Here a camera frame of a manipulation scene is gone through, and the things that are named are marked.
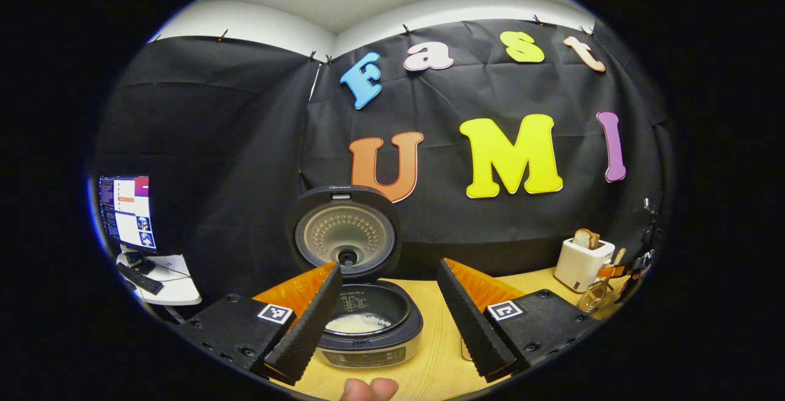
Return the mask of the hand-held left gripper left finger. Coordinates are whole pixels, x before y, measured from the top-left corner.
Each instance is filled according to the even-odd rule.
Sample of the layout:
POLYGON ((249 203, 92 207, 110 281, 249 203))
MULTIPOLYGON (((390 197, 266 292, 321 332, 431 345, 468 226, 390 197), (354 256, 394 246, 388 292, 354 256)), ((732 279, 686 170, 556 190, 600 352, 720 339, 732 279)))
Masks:
POLYGON ((177 326, 197 348, 261 378, 302 378, 342 288, 332 262, 255 298, 230 293, 177 326))

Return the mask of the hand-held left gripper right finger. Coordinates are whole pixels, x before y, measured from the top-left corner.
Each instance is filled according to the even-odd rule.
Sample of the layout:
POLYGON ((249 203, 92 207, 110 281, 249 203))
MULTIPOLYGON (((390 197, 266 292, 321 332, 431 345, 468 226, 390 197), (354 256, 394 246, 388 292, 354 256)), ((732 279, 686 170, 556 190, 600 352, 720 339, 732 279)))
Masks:
POLYGON ((437 283, 489 383, 541 364, 600 325, 549 289, 523 293, 452 259, 441 259, 437 283))

